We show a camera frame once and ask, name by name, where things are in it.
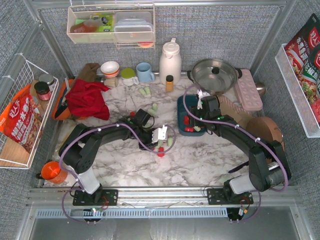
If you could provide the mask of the brown cardboard sheet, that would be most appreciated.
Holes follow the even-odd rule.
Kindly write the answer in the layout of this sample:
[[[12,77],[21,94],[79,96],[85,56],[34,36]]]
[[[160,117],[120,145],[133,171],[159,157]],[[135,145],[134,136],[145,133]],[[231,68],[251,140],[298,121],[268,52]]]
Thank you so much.
[[[249,113],[233,109],[225,102],[220,104],[220,110],[222,115],[230,116],[243,128],[246,128],[248,122],[253,118]]]

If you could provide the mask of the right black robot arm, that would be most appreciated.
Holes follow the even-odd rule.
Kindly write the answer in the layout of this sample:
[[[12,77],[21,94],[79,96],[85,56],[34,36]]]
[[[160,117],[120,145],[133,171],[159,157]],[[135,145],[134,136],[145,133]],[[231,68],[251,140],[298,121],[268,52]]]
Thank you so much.
[[[190,115],[202,122],[207,130],[230,141],[248,156],[248,173],[226,182],[226,187],[234,194],[268,189],[283,192],[288,187],[291,172],[280,142],[254,136],[229,115],[222,115],[216,96],[199,96],[197,107]]]

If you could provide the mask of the red cloth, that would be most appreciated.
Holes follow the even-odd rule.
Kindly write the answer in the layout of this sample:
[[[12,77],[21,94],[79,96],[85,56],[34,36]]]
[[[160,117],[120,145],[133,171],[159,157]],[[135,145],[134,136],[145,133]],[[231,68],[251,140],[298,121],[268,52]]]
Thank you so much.
[[[95,117],[107,121],[110,118],[110,112],[102,92],[108,90],[110,88],[101,82],[76,79],[65,96],[70,113],[77,117]]]

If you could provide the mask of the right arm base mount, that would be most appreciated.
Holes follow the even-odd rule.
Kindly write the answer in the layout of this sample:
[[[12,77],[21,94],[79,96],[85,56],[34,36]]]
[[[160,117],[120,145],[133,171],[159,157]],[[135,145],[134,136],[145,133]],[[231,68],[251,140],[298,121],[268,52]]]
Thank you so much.
[[[207,188],[206,196],[209,205],[251,205],[254,203],[250,192],[235,194],[230,189],[224,188]]]

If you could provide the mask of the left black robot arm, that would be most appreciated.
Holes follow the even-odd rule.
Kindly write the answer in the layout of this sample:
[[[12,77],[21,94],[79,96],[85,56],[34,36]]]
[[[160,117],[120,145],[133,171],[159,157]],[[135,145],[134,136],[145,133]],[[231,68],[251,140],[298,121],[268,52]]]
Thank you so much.
[[[156,146],[156,143],[152,142],[155,129],[146,127],[150,118],[152,116],[149,113],[139,109],[135,115],[123,117],[110,127],[100,130],[82,123],[77,124],[60,147],[58,155],[64,164],[71,168],[82,190],[92,195],[101,187],[92,168],[99,148],[113,141],[138,137],[140,150],[152,150]]]

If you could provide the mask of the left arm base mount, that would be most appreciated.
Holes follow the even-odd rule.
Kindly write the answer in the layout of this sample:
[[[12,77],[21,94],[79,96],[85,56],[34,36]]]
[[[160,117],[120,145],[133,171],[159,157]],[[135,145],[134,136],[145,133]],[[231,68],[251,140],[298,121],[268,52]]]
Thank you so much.
[[[117,189],[100,189],[93,194],[76,190],[73,197],[73,206],[116,206],[118,202]]]

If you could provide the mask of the teal storage basket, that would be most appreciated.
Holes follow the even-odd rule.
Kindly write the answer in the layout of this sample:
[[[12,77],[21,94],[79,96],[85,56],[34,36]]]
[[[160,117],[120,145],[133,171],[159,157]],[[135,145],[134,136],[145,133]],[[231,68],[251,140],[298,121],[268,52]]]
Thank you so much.
[[[190,112],[192,112],[193,115],[196,114],[197,105],[198,105],[198,99],[195,95],[187,94],[185,97],[185,103]],[[184,125],[184,116],[189,117],[190,124]],[[202,122],[199,122],[195,120],[193,117],[191,117],[188,112],[186,111],[184,104],[183,104],[183,96],[180,96],[177,99],[177,125],[178,125],[178,131],[181,135],[186,137],[200,137],[203,136],[206,133],[206,128],[203,125]],[[194,132],[186,132],[185,127],[192,127],[198,126],[201,128],[201,131],[197,132],[194,130]]]

